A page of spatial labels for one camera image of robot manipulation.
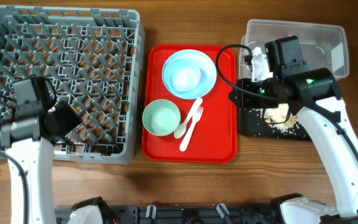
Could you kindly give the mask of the green plastic saucer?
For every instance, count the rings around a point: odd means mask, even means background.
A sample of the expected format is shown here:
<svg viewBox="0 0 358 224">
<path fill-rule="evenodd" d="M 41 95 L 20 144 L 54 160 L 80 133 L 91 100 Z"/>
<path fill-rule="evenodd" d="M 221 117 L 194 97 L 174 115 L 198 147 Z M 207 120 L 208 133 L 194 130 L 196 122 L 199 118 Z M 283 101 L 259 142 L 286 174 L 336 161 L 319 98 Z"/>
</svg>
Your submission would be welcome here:
<svg viewBox="0 0 358 224">
<path fill-rule="evenodd" d="M 142 124 L 154 136 L 168 136 L 179 126 L 181 114 L 172 101 L 159 99 L 150 102 L 142 113 Z"/>
</svg>

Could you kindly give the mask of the light blue plastic bowl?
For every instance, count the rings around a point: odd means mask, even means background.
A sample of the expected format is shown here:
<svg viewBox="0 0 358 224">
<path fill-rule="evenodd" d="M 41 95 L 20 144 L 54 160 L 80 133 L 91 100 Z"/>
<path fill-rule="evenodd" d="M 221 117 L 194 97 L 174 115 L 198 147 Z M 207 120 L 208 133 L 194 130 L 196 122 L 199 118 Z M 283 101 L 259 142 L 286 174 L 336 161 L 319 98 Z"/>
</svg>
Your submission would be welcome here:
<svg viewBox="0 0 358 224">
<path fill-rule="evenodd" d="M 186 92 L 200 82 L 201 70 L 194 61 L 180 58 L 164 65 L 162 78 L 169 90 Z"/>
</svg>

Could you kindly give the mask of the white paper napkin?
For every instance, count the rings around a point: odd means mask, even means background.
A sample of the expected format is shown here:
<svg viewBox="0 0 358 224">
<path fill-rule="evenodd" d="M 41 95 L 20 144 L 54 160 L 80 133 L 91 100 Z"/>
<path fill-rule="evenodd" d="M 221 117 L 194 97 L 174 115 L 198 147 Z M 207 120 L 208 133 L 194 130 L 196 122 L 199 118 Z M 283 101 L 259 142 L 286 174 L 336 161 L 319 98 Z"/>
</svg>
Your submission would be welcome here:
<svg viewBox="0 0 358 224">
<path fill-rule="evenodd" d="M 269 70 L 267 56 L 262 52 L 260 47 L 256 47 L 252 51 L 252 81 L 259 82 L 273 77 L 273 73 Z"/>
</svg>

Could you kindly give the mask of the yellow plastic cup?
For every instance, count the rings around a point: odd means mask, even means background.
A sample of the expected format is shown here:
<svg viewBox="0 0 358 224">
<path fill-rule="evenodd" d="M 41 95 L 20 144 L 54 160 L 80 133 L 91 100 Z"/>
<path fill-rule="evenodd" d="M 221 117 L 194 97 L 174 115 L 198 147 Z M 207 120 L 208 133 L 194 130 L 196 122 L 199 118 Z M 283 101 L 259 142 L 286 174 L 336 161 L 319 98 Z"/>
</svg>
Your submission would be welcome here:
<svg viewBox="0 0 358 224">
<path fill-rule="evenodd" d="M 48 110 L 49 113 L 57 113 L 61 110 L 61 106 L 59 104 L 54 105 L 52 108 Z"/>
</svg>

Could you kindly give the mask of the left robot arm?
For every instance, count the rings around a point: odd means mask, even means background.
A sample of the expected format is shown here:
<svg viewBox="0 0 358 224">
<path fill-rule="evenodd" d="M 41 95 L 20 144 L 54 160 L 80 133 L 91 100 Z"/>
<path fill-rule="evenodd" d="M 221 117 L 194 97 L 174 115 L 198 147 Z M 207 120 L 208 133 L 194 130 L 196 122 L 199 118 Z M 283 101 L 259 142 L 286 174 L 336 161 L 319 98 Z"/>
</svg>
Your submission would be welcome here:
<svg viewBox="0 0 358 224">
<path fill-rule="evenodd" d="M 0 130 L 11 175 L 11 222 L 55 223 L 55 145 L 82 120 L 66 101 L 57 100 L 52 83 L 44 77 L 16 81 L 13 89 L 14 116 Z"/>
</svg>

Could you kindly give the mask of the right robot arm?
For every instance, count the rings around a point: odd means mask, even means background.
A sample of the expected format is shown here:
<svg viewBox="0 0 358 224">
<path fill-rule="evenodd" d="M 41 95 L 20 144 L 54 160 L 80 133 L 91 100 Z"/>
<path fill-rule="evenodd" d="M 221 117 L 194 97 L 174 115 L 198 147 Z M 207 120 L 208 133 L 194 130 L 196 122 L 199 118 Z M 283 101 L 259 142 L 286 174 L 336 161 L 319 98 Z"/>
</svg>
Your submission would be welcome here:
<svg viewBox="0 0 358 224">
<path fill-rule="evenodd" d="M 315 145 L 329 176 L 336 207 L 300 194 L 270 204 L 273 223 L 358 223 L 358 139 L 349 122 L 337 81 L 327 68 L 310 70 L 298 37 L 265 44 L 271 78 L 245 78 L 233 84 L 230 100 L 238 108 L 274 108 L 287 104 Z"/>
</svg>

